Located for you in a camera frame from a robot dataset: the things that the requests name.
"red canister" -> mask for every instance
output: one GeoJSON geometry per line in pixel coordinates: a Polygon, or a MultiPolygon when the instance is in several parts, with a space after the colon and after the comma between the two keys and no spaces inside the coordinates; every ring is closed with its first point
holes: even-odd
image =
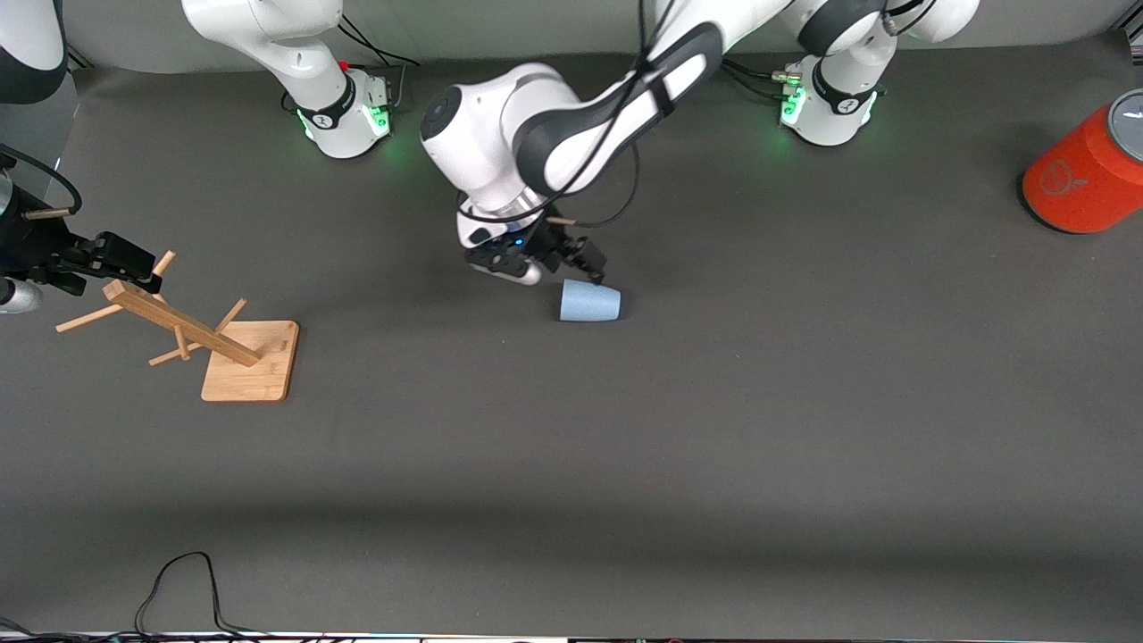
{"type": "Polygon", "coordinates": [[[1024,202],[1065,232],[1101,232],[1143,209],[1143,90],[1088,116],[1024,172],[1024,202]]]}

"blue cup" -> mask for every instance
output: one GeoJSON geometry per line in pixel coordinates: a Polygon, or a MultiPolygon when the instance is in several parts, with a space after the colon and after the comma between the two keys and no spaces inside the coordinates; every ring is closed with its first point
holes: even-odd
{"type": "Polygon", "coordinates": [[[615,288],[565,279],[560,321],[614,321],[620,318],[621,298],[615,288]]]}

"square wooden base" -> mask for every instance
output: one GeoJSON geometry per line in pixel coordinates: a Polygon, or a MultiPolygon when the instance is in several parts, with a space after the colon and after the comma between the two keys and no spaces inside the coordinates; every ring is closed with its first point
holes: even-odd
{"type": "Polygon", "coordinates": [[[298,325],[295,321],[231,321],[222,335],[258,352],[262,360],[247,369],[229,357],[210,354],[206,402],[281,402],[289,392],[298,325]]]}

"wooden mug tree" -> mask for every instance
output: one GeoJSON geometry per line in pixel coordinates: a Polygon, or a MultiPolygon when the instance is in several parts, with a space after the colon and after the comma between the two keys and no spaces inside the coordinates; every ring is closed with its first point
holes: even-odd
{"type": "MultiPolygon", "coordinates": [[[[175,252],[168,251],[155,264],[154,273],[162,275],[174,258],[175,252]]],[[[56,327],[56,331],[66,333],[126,310],[175,336],[177,348],[152,360],[151,367],[176,357],[187,362],[191,352],[199,348],[210,352],[210,364],[202,383],[202,400],[206,402],[286,400],[299,332],[295,321],[234,321],[246,305],[243,298],[231,307],[222,323],[211,329],[170,305],[162,295],[150,295],[126,281],[109,282],[103,287],[103,294],[111,305],[66,321],[56,327]]]]}

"table surface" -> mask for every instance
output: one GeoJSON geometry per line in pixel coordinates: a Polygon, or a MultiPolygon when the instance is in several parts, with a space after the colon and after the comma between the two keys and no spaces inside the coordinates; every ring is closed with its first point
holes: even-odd
{"type": "MultiPolygon", "coordinates": [[[[553,63],[588,96],[625,59],[553,63]]],[[[5,319],[0,613],[127,627],[206,549],[259,629],[1143,638],[1143,218],[1065,235],[1015,195],[1132,86],[1122,35],[902,53],[840,148],[712,80],[594,234],[602,325],[557,323],[559,279],[470,270],[418,143],[443,87],[509,66],[410,70],[347,161],[267,73],[80,78],[73,228],[176,249],[173,303],[246,296],[301,349],[285,403],[210,405],[206,357],[149,368],[174,344],[139,319],[54,333],[97,286],[5,319]]],[[[201,569],[149,627],[209,627],[201,569]]]]}

